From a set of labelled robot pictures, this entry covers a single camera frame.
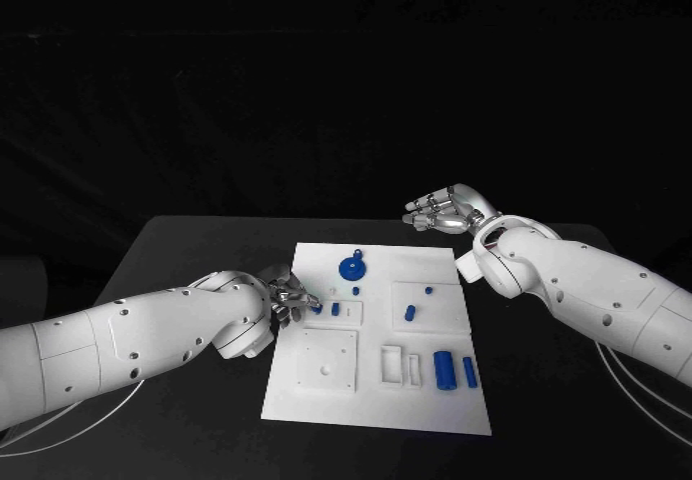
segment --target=cable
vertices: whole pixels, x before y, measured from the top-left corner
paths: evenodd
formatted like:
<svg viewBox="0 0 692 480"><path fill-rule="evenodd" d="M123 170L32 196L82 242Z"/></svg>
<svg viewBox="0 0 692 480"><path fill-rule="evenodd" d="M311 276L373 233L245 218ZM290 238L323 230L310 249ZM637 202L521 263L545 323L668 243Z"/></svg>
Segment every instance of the cable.
<svg viewBox="0 0 692 480"><path fill-rule="evenodd" d="M676 405L673 405L662 396L659 396L647 387L646 385L637 380L637 378L634 377L634 375L630 373L630 371L627 370L626 366L623 365L623 362L620 361L620 359L617 358L617 355L616 355L616 352L613 351L613 349L610 347L606 347L608 349L608 352L610 354L613 355L613 358L616 359L616 362L617 364L620 365L620 368L624 370L624 373L627 374L627 376L630 377L632 381L642 387L642 389L645 390L645 392L656 399L659 400L660 403L663 403L663 405L666 405L668 407L670 407L681 415L685 415L691 420L692 420L692 415L682 409L679 408Z"/></svg>
<svg viewBox="0 0 692 480"><path fill-rule="evenodd" d="M6 440L0 443L0 448L7 447L15 442L19 442L25 437L27 437L33 432L38 432L46 425L53 423L82 402L74 403L58 415L53 415L40 425L36 425L32 429L29 429L25 433L17 435L16 437Z"/></svg>
<svg viewBox="0 0 692 480"><path fill-rule="evenodd" d="M0 458L19 457L20 455L29 455L30 453L42 452L43 450L48 450L49 448L53 448L53 447L56 447L58 445L62 445L64 443L69 442L69 441L71 441L72 439L75 439L82 433L87 433L87 432L118 411L120 407L127 403L127 401L130 400L130 398L133 398L133 395L137 393L137 390L140 389L143 383L144 383L144 380L138 383L137 387L136 387L134 390L130 392L130 395L128 395L127 398L123 400L123 402L120 402L120 405L111 410L111 412L108 413L108 415L105 415L105 417L102 417L101 420L98 420L98 422L92 423L91 426L88 426L79 433L75 433L75 435L72 435L71 437L68 437L65 440L59 441L58 443L53 443L53 444L49 445L48 447L39 448L38 450L30 450L29 452L9 453L9 454L6 454L6 455L0 455Z"/></svg>
<svg viewBox="0 0 692 480"><path fill-rule="evenodd" d="M616 380L617 382L617 385L620 386L620 389L623 390L623 392L626 393L626 395L630 397L630 400L634 402L634 405L639 407L639 409L646 413L647 417L657 423L659 427L663 428L663 430L675 437L678 438L678 440L681 440L681 442L683 442L688 447L692 447L692 442L683 438L678 433L673 432L673 430L670 430L670 428L663 424L663 422L653 416L652 413L649 413L649 410L642 406L642 404L637 402L634 396L632 395L630 391L627 390L627 388L624 387L623 385L623 382L620 381L620 379L617 378L617 375L616 375L616 372L613 372L613 368L610 367L610 364L608 364L608 361L606 360L606 355L603 354L603 350L601 350L601 345L598 344L598 342L594 342L596 343L596 348L598 349L598 354L601 355L601 360L603 360L603 363L606 365L606 368L608 369L608 372L610 372L610 375L613 377L613 379Z"/></svg>

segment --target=small blue part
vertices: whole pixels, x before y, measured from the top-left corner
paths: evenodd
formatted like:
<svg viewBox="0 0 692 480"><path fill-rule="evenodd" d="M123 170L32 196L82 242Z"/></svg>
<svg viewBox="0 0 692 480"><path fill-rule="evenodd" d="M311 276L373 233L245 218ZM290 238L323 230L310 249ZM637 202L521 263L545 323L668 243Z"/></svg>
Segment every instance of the small blue part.
<svg viewBox="0 0 692 480"><path fill-rule="evenodd" d="M435 359L437 388L440 390L456 390L457 377L454 375L451 353L447 351L435 352L433 358Z"/></svg>
<svg viewBox="0 0 692 480"><path fill-rule="evenodd" d="M476 372L473 370L472 357L464 357L464 370L466 370L466 379L469 381L469 388L476 388L479 384L476 382Z"/></svg>
<svg viewBox="0 0 692 480"><path fill-rule="evenodd" d="M415 307L412 305L410 305L408 308L407 308L407 314L404 315L404 318L405 318L407 322L414 321L414 315L415 315Z"/></svg>
<svg viewBox="0 0 692 480"><path fill-rule="evenodd" d="M363 252L358 249L353 256L345 258L339 264L339 274L345 280L355 282L361 280L365 275Z"/></svg>

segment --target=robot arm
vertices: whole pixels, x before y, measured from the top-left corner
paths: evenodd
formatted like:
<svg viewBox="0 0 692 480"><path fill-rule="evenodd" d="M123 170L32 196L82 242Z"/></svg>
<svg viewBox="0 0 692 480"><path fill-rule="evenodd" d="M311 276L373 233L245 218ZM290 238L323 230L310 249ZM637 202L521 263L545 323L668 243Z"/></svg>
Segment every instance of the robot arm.
<svg viewBox="0 0 692 480"><path fill-rule="evenodd" d="M213 345L255 357L281 325L317 306L287 266L254 277L215 272L189 287L137 295L0 330L0 430L188 363Z"/></svg>
<svg viewBox="0 0 692 480"><path fill-rule="evenodd" d="M469 282L484 277L508 298L536 295L562 323L692 386L688 291L617 255L562 240L534 220L503 215L464 185L407 209L404 221L418 230L474 235L473 249L457 260Z"/></svg>

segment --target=black table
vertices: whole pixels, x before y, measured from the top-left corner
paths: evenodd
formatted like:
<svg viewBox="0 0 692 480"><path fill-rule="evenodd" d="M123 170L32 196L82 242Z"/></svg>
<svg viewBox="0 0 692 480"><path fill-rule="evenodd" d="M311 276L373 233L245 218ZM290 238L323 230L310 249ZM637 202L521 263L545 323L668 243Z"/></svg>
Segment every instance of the black table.
<svg viewBox="0 0 692 480"><path fill-rule="evenodd" d="M594 227L549 226L562 238L611 250ZM159 217L97 304L188 285L212 271L291 263L297 242L451 247L459 257L472 236L418 233L398 221ZM38 455L0 459L2 478L673 478L689 472L691 452L632 406L593 341L534 296L506 300L484 281L463 286L493 437L261 420L274 345L255 359L224 360L208 349L146 381L85 435ZM88 400L7 453L75 433L130 391Z"/></svg>

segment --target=white mat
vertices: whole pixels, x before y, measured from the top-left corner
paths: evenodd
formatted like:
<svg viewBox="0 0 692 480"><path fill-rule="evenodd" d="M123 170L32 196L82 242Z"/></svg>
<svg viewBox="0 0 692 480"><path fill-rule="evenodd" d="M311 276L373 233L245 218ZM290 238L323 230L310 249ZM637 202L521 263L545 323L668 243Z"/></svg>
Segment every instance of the white mat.
<svg viewBox="0 0 692 480"><path fill-rule="evenodd" d="M353 255L356 248L363 251L363 262L368 270L359 281L349 282L339 275L339 263ZM461 359L470 356L476 363L476 355L451 249L299 243L293 271L309 292L317 295L323 302L339 300L362 302L362 325L359 327L350 325L330 326L326 321L320 325L314 323L307 325L306 322L300 322L291 323L280 331L262 418L490 435L477 364L479 388L469 388L464 375ZM444 305L448 305L447 311L453 313L454 317L463 317L459 320L466 328L459 329L460 333L411 333L394 330L392 319L397 319L392 315L401 308L392 305L392 286L395 282L457 286L438 288L428 298L431 302L433 300L438 302L435 303L435 311L446 311ZM352 294L353 286L361 287L358 296ZM457 288L459 295L450 298L450 289L456 290ZM423 297L417 301L427 301L428 298ZM322 315L330 315L330 311L324 309ZM346 353L343 354L345 357L339 357L337 353L340 351L322 352L322 357L306 358L301 352L306 348L301 338L306 328L320 330L332 328L345 332L356 332L355 387L343 389L301 388L297 384L299 379L306 378L306 374L310 375L313 381L320 382L322 377L316 372L330 372L327 375L332 375L332 372L339 372L339 375L346 375L348 372L343 372L345 365L348 369L352 368L350 364L322 364L326 362L326 360L322 362L322 359L337 362L340 358L346 358ZM408 355L420 356L421 388L392 388L382 385L384 345L401 347L405 378L410 364L405 361ZM459 387L451 391L441 391L437 388L433 353L438 350L448 350L454 358Z"/></svg>

